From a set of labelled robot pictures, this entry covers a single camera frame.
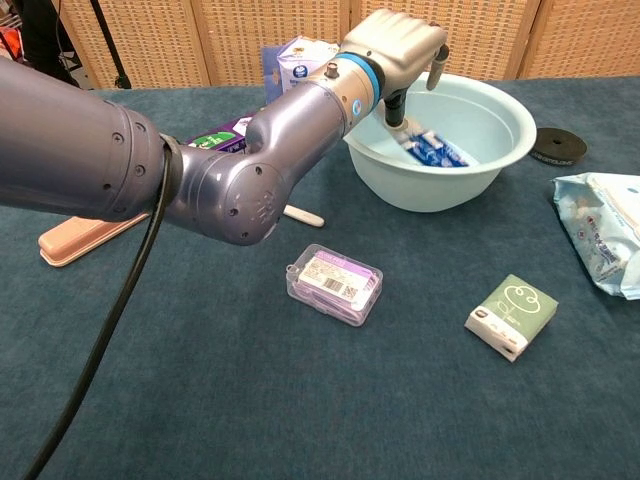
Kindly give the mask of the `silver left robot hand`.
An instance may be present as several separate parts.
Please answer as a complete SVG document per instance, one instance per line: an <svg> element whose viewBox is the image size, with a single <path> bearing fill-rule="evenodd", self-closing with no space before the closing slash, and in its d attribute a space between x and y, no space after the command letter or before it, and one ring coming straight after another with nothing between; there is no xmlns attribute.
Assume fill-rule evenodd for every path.
<svg viewBox="0 0 640 480"><path fill-rule="evenodd" d="M450 53L447 38L438 24L378 9L345 36L338 56L369 75L373 104L383 101L386 125L398 129L404 124L409 87L423 72L428 73L427 90L438 85Z"/></svg>

